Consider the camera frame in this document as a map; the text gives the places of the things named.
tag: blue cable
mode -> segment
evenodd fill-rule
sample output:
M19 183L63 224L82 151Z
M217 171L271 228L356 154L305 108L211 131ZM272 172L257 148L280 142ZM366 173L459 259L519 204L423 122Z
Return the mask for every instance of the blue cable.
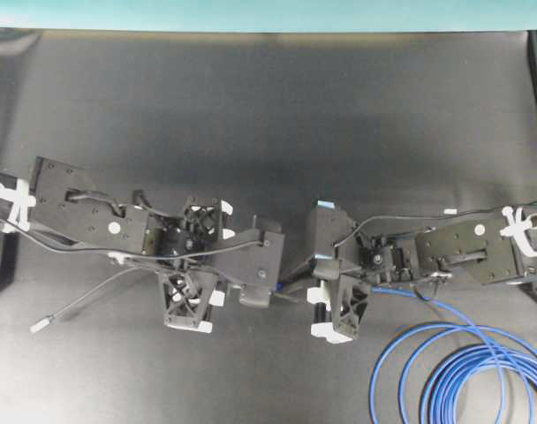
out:
M374 293L393 294L407 298L416 298L410 291L392 290L384 288L374 288ZM496 416L496 423L502 422L503 412L505 411L505 382L503 379L503 370L509 369L516 372L522 378L526 387L526 393L529 401L529 422L533 423L533 392L530 383L537 389L537 351L525 340L515 337L512 334L488 326L477 326L465 314L459 312L456 308L438 300L429 302L436 307L447 310L466 322L466 325L440 322L432 324L422 324L396 337L384 352L374 366L369 385L369 406L371 419L374 424L378 424L378 417L375 405L375 390L378 375L381 367L387 357L396 347L411 336L423 331L440 329L441 331L431 336L423 342L410 356L405 363L405 367L398 384L398 408L404 424L409 423L407 411L405 409L405 383L407 381L410 368L414 361L425 351L431 344L439 341L443 337L456 332L467 332L478 337L483 344L468 346L463 350L452 353L449 358L444 360L428 378L420 401L420 422L422 424L454 424L457 422L457 403L458 396L465 383L478 373L495 369L498 371L500 380L500 407ZM529 354L512 350L496 342L488 333L504 336L526 349Z

